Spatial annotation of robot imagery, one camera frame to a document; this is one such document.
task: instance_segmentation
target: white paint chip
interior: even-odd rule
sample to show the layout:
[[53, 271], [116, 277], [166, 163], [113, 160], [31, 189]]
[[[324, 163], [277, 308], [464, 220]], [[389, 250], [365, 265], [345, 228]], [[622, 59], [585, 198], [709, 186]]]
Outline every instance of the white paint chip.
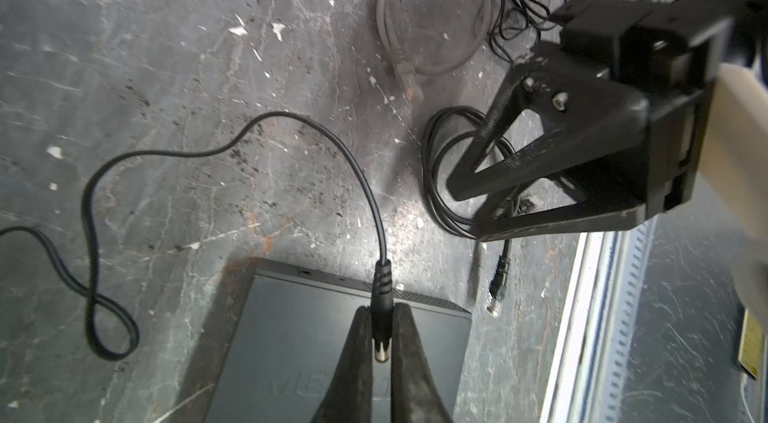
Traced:
[[49, 155], [51, 155], [55, 159], [62, 159], [62, 149], [58, 146], [49, 146], [48, 149], [45, 149], [45, 152]]
[[286, 28], [286, 25], [282, 23], [272, 23], [272, 32], [277, 35], [278, 41], [283, 40], [283, 30], [285, 28]]
[[229, 28], [229, 31], [230, 31], [230, 33], [237, 34], [238, 36], [242, 36], [244, 34], [248, 34], [248, 32], [245, 31], [245, 28], [243, 28], [242, 26], [231, 27], [231, 28]]

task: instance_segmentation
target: black cable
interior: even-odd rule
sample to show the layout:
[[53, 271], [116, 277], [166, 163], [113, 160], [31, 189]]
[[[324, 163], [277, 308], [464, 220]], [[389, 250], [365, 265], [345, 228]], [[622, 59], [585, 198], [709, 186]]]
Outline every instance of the black cable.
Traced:
[[[389, 262], [387, 261], [387, 258], [386, 258], [386, 234], [384, 233], [384, 224], [382, 222], [381, 214], [379, 213], [379, 207], [376, 205], [376, 199], [373, 197], [373, 192], [371, 191], [368, 181], [366, 180], [365, 175], [363, 175], [362, 170], [360, 169], [360, 166], [357, 164], [357, 161], [355, 161], [354, 156], [352, 156], [352, 154], [350, 153], [350, 150], [347, 149], [346, 146], [344, 146], [344, 143], [336, 135], [334, 135], [330, 130], [327, 130], [324, 126], [310, 120], [309, 118], [305, 118], [304, 116], [297, 115], [292, 112], [286, 112], [286, 111], [266, 112], [262, 115], [256, 116], [253, 120], [249, 121], [245, 125], [243, 130], [240, 130], [240, 132], [237, 133], [237, 135], [233, 140], [229, 141], [224, 146], [220, 146], [218, 148], [208, 149], [206, 151], [200, 151], [200, 152], [170, 151], [165, 149], [141, 149], [138, 151], [126, 152], [122, 155], [116, 156], [115, 158], [112, 158], [106, 163], [104, 163], [99, 169], [97, 169], [96, 172], [93, 174], [93, 176], [91, 176], [91, 178], [88, 180], [88, 183], [86, 183], [85, 187], [83, 188], [83, 196], [81, 199], [81, 206], [80, 206], [82, 223], [83, 223], [83, 231], [85, 233], [85, 241], [88, 246], [88, 257], [91, 262], [88, 286], [83, 285], [82, 283], [77, 281], [74, 278], [74, 276], [72, 276], [72, 274], [69, 272], [66, 265], [64, 264], [62, 257], [58, 254], [58, 251], [56, 250], [56, 247], [54, 246], [53, 242], [48, 238], [48, 236], [45, 236], [43, 232], [41, 232], [40, 230], [31, 228], [28, 226], [11, 226], [9, 228], [0, 230], [0, 236], [3, 236], [8, 233], [12, 233], [12, 232], [20, 231], [20, 232], [29, 233], [40, 242], [45, 252], [48, 254], [48, 258], [51, 260], [51, 263], [54, 266], [54, 270], [56, 271], [56, 274], [59, 276], [59, 278], [62, 279], [62, 281], [64, 282], [65, 285], [67, 285], [68, 288], [78, 293], [79, 295], [84, 296], [88, 300], [86, 303], [86, 310], [85, 310], [85, 335], [86, 335], [86, 339], [88, 340], [88, 344], [91, 346], [91, 350], [93, 350], [93, 352], [96, 353], [96, 355], [98, 355], [102, 359], [106, 359], [110, 361], [121, 360], [129, 356], [130, 353], [132, 353], [138, 346], [139, 328], [136, 322], [134, 321], [133, 317], [131, 317], [130, 313], [128, 313], [128, 310], [126, 310], [119, 303], [116, 303], [114, 300], [111, 300], [110, 298], [107, 298], [106, 296], [103, 296], [98, 292], [98, 274], [99, 274], [99, 265], [101, 263], [101, 258], [99, 256], [98, 239], [96, 236], [96, 228], [94, 225], [92, 206], [93, 206], [94, 191], [96, 189], [96, 186], [99, 180], [115, 165], [117, 165], [121, 161], [124, 161], [125, 159], [133, 158], [135, 156], [172, 156], [176, 158], [204, 158], [206, 156], [214, 156], [214, 155], [221, 154], [222, 152], [225, 152], [227, 149], [231, 149], [240, 140], [242, 140], [243, 137], [257, 123], [274, 116], [282, 116], [285, 118], [290, 118], [292, 120], [300, 121], [306, 124], [307, 126], [311, 126], [314, 130], [320, 132], [323, 136], [328, 138], [336, 146], [336, 148], [339, 149], [339, 151], [344, 156], [346, 161], [350, 164], [352, 171], [355, 173], [355, 176], [360, 182], [360, 187], [362, 188], [362, 192], [365, 193], [366, 199], [368, 200], [368, 204], [371, 208], [373, 222], [376, 225], [376, 234], [379, 236], [379, 262], [376, 264], [376, 268], [378, 270], [377, 273], [381, 272], [381, 268], [386, 268], [385, 273], [391, 274], [391, 272], [389, 272]], [[392, 297], [391, 292], [390, 293], [386, 293], [386, 292], [373, 293], [372, 292], [371, 306], [374, 306], [374, 303], [377, 303], [377, 301], [374, 301], [374, 300], [387, 299], [387, 298], [391, 300], [391, 297]], [[126, 328], [126, 330], [128, 330], [128, 337], [130, 340], [128, 350], [123, 352], [110, 351], [110, 349], [106, 348], [104, 344], [101, 342], [101, 339], [99, 338], [98, 333], [96, 332], [96, 325], [95, 325], [96, 305], [101, 305], [102, 307], [107, 309], [110, 313], [117, 316], [120, 322]], [[387, 302], [385, 302], [383, 306], [385, 308], [389, 307]]]
[[[549, 21], [550, 14], [549, 7], [539, 0], [499, 0], [498, 13], [488, 32], [488, 47], [494, 55], [512, 64], [512, 55], [507, 52], [502, 42], [513, 40], [526, 30], [534, 30], [535, 42], [538, 43], [542, 32], [557, 26]], [[512, 19], [522, 22], [512, 23]]]
[[[422, 136], [422, 192], [424, 194], [425, 204], [432, 219], [445, 229], [448, 233], [463, 238], [475, 239], [466, 226], [472, 225], [472, 220], [458, 215], [446, 205], [445, 200], [440, 196], [437, 188], [438, 172], [443, 158], [450, 149], [463, 140], [475, 136], [474, 131], [467, 131], [445, 142], [437, 148], [437, 137], [440, 130], [446, 122], [454, 116], [459, 116], [479, 128], [485, 119], [485, 114], [475, 110], [470, 106], [454, 106], [437, 111], [437, 113], [427, 122]], [[502, 157], [508, 158], [514, 153], [512, 144], [505, 138], [500, 138], [495, 143], [496, 149], [502, 154]], [[515, 197], [512, 200], [512, 206], [505, 213], [506, 216], [516, 216], [520, 212], [520, 198]], [[488, 292], [493, 301], [500, 303], [504, 299], [506, 289], [506, 274], [509, 270], [509, 249], [510, 240], [504, 240], [502, 254], [498, 258], [496, 266], [496, 276], [491, 281]]]

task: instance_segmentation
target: gray electronic device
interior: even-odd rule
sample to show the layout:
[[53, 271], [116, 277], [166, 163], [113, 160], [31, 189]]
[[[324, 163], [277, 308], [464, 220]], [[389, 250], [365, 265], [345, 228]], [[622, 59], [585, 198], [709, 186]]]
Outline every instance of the gray electronic device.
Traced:
[[[444, 299], [395, 291], [413, 311], [440, 398], [453, 413], [472, 315]], [[259, 259], [207, 423], [308, 422], [328, 389], [370, 283]], [[373, 361], [372, 421], [389, 421], [389, 361]]]

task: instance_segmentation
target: gray cable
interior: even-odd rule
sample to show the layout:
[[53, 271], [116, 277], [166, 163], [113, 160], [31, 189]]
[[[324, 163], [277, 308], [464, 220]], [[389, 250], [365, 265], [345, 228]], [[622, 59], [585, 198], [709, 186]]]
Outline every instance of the gray cable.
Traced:
[[395, 67], [398, 79], [400, 80], [401, 85], [403, 85], [403, 89], [406, 90], [407, 96], [408, 86], [410, 86], [410, 84], [404, 83], [403, 78], [406, 76], [401, 74], [403, 72], [401, 70], [402, 68], [399, 68], [401, 63], [407, 63], [409, 66], [404, 70], [404, 72], [411, 71], [416, 72], [417, 74], [428, 76], [434, 76], [453, 71], [462, 64], [469, 61], [470, 58], [472, 58], [472, 55], [475, 54], [475, 51], [477, 51], [477, 49], [485, 40], [485, 36], [488, 32], [488, 28], [490, 27], [490, 23], [491, 0], [482, 0], [482, 23], [480, 26], [480, 31], [478, 32], [475, 40], [472, 42], [469, 48], [467, 48], [456, 61], [443, 63], [436, 66], [416, 65], [411, 63], [411, 61], [402, 51], [402, 47], [398, 42], [397, 35], [395, 34], [394, 25], [392, 24], [392, 15], [389, 13], [387, 0], [378, 0], [376, 2], [376, 25], [379, 29], [379, 37], [382, 40], [382, 44], [384, 45], [385, 50], [387, 53], [389, 53], [389, 58], [392, 60], [392, 64]]

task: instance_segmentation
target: white cable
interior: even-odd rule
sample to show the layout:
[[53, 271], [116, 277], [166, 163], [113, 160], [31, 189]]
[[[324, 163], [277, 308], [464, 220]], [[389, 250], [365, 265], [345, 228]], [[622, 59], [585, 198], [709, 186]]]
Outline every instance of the white cable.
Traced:
[[747, 382], [747, 376], [746, 373], [741, 374], [741, 402], [744, 404], [744, 411], [746, 411], [747, 418], [750, 419], [750, 423], [755, 423], [755, 418], [752, 418], [752, 411], [750, 411], [750, 406], [746, 403], [746, 382]]

